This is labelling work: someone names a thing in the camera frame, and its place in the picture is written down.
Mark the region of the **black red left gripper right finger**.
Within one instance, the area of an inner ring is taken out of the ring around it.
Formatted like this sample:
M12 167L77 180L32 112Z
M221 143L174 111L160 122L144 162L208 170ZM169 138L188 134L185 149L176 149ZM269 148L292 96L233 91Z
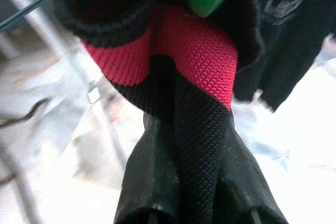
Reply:
M187 10L155 9L154 48L175 68L174 139L181 223L286 223L230 111L238 53L220 29Z

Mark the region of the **black red left gripper left finger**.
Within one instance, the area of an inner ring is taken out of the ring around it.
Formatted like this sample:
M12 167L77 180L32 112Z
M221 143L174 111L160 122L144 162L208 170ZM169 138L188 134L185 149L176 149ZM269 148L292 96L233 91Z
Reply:
M144 113L144 133L128 158L114 222L178 223L173 61L160 55L149 31L123 46L87 49L119 93Z

